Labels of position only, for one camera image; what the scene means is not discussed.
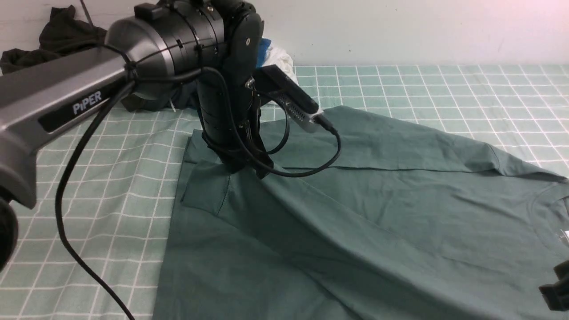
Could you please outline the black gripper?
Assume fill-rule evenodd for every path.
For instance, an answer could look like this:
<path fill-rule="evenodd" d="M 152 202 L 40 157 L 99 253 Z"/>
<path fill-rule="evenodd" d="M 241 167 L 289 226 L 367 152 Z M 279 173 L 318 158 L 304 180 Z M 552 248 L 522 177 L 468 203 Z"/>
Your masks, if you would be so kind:
<path fill-rule="evenodd" d="M 198 29 L 212 32 L 210 39 L 196 45 L 198 65 L 211 69 L 203 73 L 197 85 L 202 136 L 233 174 L 246 167 L 233 127 L 248 119 L 254 103 L 245 85 L 256 69 L 264 21 L 244 0 L 197 0 L 196 10 L 205 18 Z M 246 129 L 245 146 L 252 155 L 256 176 L 262 180 L 270 172 L 256 162 L 271 169 L 274 164 L 260 134 Z"/>

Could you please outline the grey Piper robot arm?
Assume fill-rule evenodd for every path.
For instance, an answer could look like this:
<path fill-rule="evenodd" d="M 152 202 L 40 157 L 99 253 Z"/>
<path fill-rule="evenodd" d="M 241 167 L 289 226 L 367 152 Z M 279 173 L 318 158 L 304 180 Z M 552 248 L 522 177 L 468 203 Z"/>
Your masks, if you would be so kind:
<path fill-rule="evenodd" d="M 262 22 L 177 1 L 1 77 L 3 320 L 566 320 L 568 179 L 348 107 L 260 123 Z"/>

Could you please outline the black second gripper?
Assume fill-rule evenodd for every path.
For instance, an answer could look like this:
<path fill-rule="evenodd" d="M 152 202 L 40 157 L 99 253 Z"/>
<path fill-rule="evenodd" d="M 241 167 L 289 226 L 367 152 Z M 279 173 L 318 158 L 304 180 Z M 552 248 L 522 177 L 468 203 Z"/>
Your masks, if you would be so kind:
<path fill-rule="evenodd" d="M 549 310 L 569 311 L 569 261 L 565 261 L 553 268 L 557 282 L 539 286 L 543 299 Z"/>

